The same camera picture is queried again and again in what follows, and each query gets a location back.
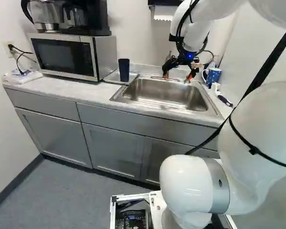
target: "paper towel dispenser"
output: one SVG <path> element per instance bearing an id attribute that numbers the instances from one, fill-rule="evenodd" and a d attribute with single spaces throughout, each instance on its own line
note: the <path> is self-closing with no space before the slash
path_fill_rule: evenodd
<path id="1" fill-rule="evenodd" d="M 183 0 L 148 0 L 148 5 L 152 6 L 179 6 Z"/>

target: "cabinet door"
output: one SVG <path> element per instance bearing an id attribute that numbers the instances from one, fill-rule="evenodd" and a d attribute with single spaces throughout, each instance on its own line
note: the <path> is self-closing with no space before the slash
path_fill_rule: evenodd
<path id="1" fill-rule="evenodd" d="M 139 179 L 144 137 L 83 124 L 93 167 Z"/>
<path id="2" fill-rule="evenodd" d="M 159 184 L 161 163 L 171 155 L 184 155 L 192 146 L 146 137 L 142 160 L 141 180 Z M 219 158 L 216 151 L 199 149 L 193 156 Z"/>
<path id="3" fill-rule="evenodd" d="M 80 123 L 19 108 L 15 110 L 41 153 L 92 168 Z"/>

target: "baseboard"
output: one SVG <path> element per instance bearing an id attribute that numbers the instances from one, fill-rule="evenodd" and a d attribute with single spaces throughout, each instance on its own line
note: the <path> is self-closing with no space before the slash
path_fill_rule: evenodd
<path id="1" fill-rule="evenodd" d="M 27 176 L 43 161 L 39 154 L 28 166 L 25 167 L 1 192 L 0 204 L 27 178 Z"/>
<path id="2" fill-rule="evenodd" d="M 121 177 L 119 175 L 112 174 L 112 173 L 107 173 L 107 172 L 100 171 L 100 170 L 94 169 L 94 168 L 86 168 L 86 167 L 83 167 L 83 166 L 79 166 L 79 165 L 73 164 L 73 163 L 68 162 L 68 161 L 63 161 L 63 160 L 57 159 L 55 157 L 51 157 L 49 155 L 43 155 L 43 157 L 45 159 L 47 159 L 47 160 L 59 163 L 61 165 L 69 166 L 69 167 L 72 167 L 72 168 L 75 168 L 75 169 L 79 169 L 79 170 L 85 171 L 87 173 L 95 173 L 95 174 L 98 174 L 98 175 L 101 175 L 101 176 L 104 176 L 104 177 L 108 177 L 110 179 L 119 180 L 119 181 L 122 181 L 122 182 L 125 182 L 125 183 L 128 183 L 128 184 L 131 184 L 131 185 L 136 185 L 136 186 L 143 187 L 143 188 L 150 189 L 150 190 L 154 190 L 154 191 L 160 189 L 160 187 L 157 186 L 157 185 L 146 184 L 146 183 L 144 183 L 142 181 L 132 180 L 132 179 L 129 179 L 129 178 L 126 178 L 126 177 Z"/>

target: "gray carpet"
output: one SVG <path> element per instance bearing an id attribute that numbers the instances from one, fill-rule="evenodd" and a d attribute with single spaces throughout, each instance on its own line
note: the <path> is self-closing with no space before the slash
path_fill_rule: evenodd
<path id="1" fill-rule="evenodd" d="M 144 192 L 44 160 L 0 206 L 0 229 L 109 229 L 110 196 Z"/>

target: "electrical outlet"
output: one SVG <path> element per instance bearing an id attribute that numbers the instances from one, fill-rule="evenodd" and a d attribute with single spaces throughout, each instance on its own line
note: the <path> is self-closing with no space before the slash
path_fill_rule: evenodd
<path id="1" fill-rule="evenodd" d="M 2 44 L 3 44 L 4 50 L 6 52 L 6 55 L 9 58 L 12 58 L 13 57 L 13 53 L 11 52 L 11 50 L 9 48 L 9 44 L 14 44 L 14 42 L 2 42 Z"/>

